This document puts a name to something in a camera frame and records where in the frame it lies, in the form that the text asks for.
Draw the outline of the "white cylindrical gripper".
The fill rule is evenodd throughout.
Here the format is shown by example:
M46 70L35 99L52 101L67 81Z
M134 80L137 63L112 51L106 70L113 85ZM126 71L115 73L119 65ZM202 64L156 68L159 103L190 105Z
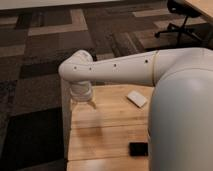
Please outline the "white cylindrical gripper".
M70 85L70 94L75 101L71 101L70 110L73 111L76 107L76 101L89 101L88 104L96 109L97 106L92 99L92 85L89 81L76 82Z

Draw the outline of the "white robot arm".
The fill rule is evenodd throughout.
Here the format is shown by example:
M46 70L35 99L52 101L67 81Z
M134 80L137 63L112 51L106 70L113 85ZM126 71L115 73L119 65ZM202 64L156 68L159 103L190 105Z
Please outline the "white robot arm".
M58 72L77 101L91 99L93 81L152 87L149 171L213 171L213 50L164 49L101 61L78 50Z

